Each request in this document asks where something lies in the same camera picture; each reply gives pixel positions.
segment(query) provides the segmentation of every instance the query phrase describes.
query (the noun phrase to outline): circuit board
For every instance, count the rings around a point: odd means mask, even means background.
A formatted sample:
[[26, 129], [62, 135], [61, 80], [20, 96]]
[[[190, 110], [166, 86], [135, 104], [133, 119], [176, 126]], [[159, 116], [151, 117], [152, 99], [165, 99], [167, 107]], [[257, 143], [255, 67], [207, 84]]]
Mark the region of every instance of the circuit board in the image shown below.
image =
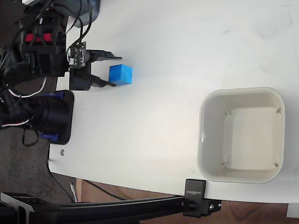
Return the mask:
[[68, 51], [68, 61], [71, 69], [85, 66], [86, 42], [71, 47]]

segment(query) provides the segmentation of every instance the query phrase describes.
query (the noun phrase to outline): black cable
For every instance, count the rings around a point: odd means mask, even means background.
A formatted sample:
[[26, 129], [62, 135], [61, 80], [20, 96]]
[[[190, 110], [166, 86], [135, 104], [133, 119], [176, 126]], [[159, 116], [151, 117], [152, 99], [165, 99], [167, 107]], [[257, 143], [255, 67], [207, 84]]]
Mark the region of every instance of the black cable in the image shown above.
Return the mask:
[[94, 183], [92, 183], [92, 182], [90, 182], [90, 181], [87, 181], [87, 180], [84, 180], [84, 181], [87, 182], [87, 183], [89, 183], [90, 185], [94, 186], [95, 188], [97, 188], [97, 189], [103, 191], [104, 193], [110, 195], [111, 197], [114, 197], [114, 198], [119, 199], [119, 200], [121, 200], [121, 201], [125, 201], [125, 199], [123, 199], [123, 198], [121, 198], [121, 197], [118, 197], [118, 196], [116, 196], [116, 195], [114, 195], [114, 194], [111, 194], [110, 192], [104, 190], [103, 188], [99, 187], [98, 185], [95, 185]]
[[93, 22], [93, 9], [92, 9], [92, 5], [90, 3], [90, 0], [87, 0], [88, 2], [88, 8], [89, 8], [89, 22], [88, 22], [88, 27], [86, 29], [86, 31], [83, 33], [83, 35], [81, 37], [79, 37], [79, 39], [77, 39], [69, 48], [74, 47], [77, 43], [80, 43], [82, 41], [82, 39], [87, 35], [87, 33], [90, 30], [90, 27], [92, 26], [92, 22]]
[[80, 19], [79, 16], [77, 16], [73, 11], [70, 10], [70, 8], [68, 8], [67, 6], [63, 5], [63, 4], [59, 4], [59, 3], [53, 3], [52, 6], [54, 7], [62, 7], [62, 8], [65, 8], [66, 10], [68, 10], [71, 14], [73, 14], [74, 16], [76, 16], [76, 20], [78, 19], [79, 22], [80, 22], [80, 37], [82, 37], [83, 35], [83, 22], [82, 20]]
[[36, 140], [35, 140], [34, 142], [32, 142], [32, 143], [26, 144], [26, 143], [25, 143], [25, 133], [26, 133], [26, 128], [24, 128], [24, 130], [23, 130], [23, 135], [22, 135], [22, 144], [23, 144], [23, 146], [25, 146], [25, 147], [30, 147], [30, 146], [34, 146], [34, 145], [36, 145], [36, 144], [38, 143], [38, 132], [37, 132], [37, 129], [36, 129], [36, 128], [33, 128], [33, 130], [34, 130], [34, 132], [35, 132], [35, 134], [36, 134]]
[[4, 63], [6, 62], [6, 60], [8, 59], [9, 55], [10, 55], [10, 52], [12, 51], [13, 49], [13, 46], [14, 46], [14, 43], [17, 41], [18, 39], [18, 36], [25, 30], [27, 29], [29, 26], [31, 26], [43, 13], [44, 11], [47, 9], [48, 5], [51, 3], [52, 0], [47, 0], [47, 2], [44, 4], [44, 6], [42, 7], [41, 9], [41, 12], [39, 13], [39, 15], [31, 22], [27, 23], [25, 26], [23, 26], [18, 32], [17, 34], [14, 36], [13, 38], [13, 41], [11, 42], [9, 48], [8, 48], [8, 51], [7, 53], [5, 54], [5, 57], [4, 59], [2, 60], [1, 62], [1, 65], [0, 65], [0, 70], [2, 69], [2, 67], [4, 66]]
[[80, 17], [80, 14], [81, 14], [81, 10], [82, 10], [82, 0], [80, 0], [80, 9], [79, 9], [79, 12], [77, 14], [77, 17], [75, 19], [75, 21], [73, 22], [73, 24], [71, 25], [71, 27], [65, 32], [65, 34], [67, 34], [76, 24], [78, 18]]
[[53, 174], [51, 173], [51, 170], [49, 168], [49, 159], [50, 159], [50, 149], [48, 151], [48, 160], [47, 160], [47, 170], [50, 174], [50, 176], [53, 178], [54, 182], [58, 185], [58, 187], [68, 196], [68, 198], [70, 199], [70, 201], [72, 203], [75, 203], [74, 199], [65, 191], [65, 189], [57, 182], [57, 180], [55, 179], [55, 177], [53, 176]]

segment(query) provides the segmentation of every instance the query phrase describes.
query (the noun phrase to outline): blue bracket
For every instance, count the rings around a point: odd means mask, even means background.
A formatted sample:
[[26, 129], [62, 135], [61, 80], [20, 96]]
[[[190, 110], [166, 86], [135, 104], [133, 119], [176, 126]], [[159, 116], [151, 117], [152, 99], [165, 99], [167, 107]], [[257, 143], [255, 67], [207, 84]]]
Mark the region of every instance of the blue bracket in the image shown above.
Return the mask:
[[38, 137], [42, 138], [42, 139], [49, 139], [52, 141], [58, 141], [58, 134], [39, 134]]
[[64, 92], [55, 92], [55, 93], [45, 93], [43, 94], [43, 97], [55, 97], [58, 99], [64, 98]]

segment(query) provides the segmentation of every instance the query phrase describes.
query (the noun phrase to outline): white table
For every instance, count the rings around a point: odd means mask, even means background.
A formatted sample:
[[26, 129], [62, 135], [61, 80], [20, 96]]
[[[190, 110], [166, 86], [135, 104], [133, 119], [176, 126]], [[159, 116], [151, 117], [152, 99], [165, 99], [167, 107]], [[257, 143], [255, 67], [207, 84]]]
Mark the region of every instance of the white table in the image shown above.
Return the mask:
[[[197, 167], [199, 108], [218, 89], [272, 87], [286, 105], [285, 160], [265, 184], [208, 182], [206, 198], [299, 203], [299, 2], [102, 0], [84, 39], [133, 67], [133, 83], [75, 91], [71, 139], [51, 145], [54, 173], [183, 195]], [[74, 28], [67, 43], [78, 38]], [[68, 76], [57, 89], [68, 89]]]

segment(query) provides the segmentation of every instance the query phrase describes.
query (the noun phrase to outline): black clamp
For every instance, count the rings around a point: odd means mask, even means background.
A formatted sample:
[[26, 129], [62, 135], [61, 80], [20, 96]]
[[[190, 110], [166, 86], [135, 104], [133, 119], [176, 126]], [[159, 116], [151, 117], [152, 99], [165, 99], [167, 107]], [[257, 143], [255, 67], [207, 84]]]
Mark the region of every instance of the black clamp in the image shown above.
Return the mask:
[[205, 199], [206, 181], [187, 179], [185, 183], [184, 216], [209, 216], [220, 211], [221, 200]]

